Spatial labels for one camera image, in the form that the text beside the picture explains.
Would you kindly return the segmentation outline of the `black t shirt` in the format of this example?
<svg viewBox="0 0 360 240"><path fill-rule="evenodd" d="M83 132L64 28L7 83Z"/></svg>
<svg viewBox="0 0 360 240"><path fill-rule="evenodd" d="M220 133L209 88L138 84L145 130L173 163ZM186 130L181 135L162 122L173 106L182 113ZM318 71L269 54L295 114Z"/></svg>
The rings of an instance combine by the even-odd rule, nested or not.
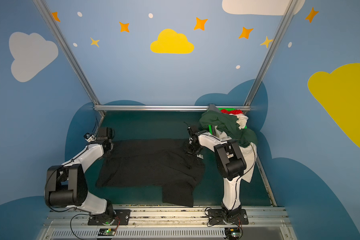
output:
<svg viewBox="0 0 360 240"><path fill-rule="evenodd" d="M202 159L186 151L188 140L116 141L105 158L96 187L162 188L164 203L193 207L193 192L202 181Z"/></svg>

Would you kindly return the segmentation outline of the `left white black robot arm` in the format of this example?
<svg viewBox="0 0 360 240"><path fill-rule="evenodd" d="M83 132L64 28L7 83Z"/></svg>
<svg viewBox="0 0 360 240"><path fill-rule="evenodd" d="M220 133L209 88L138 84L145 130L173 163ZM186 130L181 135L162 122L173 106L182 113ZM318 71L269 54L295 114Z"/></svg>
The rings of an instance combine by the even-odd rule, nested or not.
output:
<svg viewBox="0 0 360 240"><path fill-rule="evenodd" d="M109 226L116 214L112 203L90 193L85 172L113 149L112 140L96 140L71 160L47 170L44 188L45 203L54 212L77 209L89 214L95 224Z"/></svg>

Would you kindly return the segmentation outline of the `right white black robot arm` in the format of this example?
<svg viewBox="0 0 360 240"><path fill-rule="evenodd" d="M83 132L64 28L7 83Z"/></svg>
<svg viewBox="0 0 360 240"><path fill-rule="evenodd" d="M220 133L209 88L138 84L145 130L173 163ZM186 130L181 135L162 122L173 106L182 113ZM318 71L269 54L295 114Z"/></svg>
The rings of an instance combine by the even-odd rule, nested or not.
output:
<svg viewBox="0 0 360 240"><path fill-rule="evenodd" d="M224 181L221 215L217 223L234 223L242 213L240 181L247 169L246 160L235 140L221 140L208 131L189 133L186 152L197 156L202 148L214 152L217 168Z"/></svg>

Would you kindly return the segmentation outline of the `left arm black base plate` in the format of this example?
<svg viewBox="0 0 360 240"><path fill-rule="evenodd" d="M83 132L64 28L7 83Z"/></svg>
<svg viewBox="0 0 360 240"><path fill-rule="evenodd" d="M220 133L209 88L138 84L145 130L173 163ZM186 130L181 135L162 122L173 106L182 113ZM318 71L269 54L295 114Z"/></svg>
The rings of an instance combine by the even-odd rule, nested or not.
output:
<svg viewBox="0 0 360 240"><path fill-rule="evenodd" d="M129 224L131 210L116 209L113 214L90 216L88 226L127 226Z"/></svg>

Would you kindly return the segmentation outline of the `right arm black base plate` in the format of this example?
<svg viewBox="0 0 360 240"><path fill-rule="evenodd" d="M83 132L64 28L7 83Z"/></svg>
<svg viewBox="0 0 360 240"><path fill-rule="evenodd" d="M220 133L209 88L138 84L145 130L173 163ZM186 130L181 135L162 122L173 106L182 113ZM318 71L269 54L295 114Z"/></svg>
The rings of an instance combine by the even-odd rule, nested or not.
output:
<svg viewBox="0 0 360 240"><path fill-rule="evenodd" d="M249 219L246 210L240 208L232 211L206 208L205 214L209 220L207 225L210 227L217 225L248 225L249 224Z"/></svg>

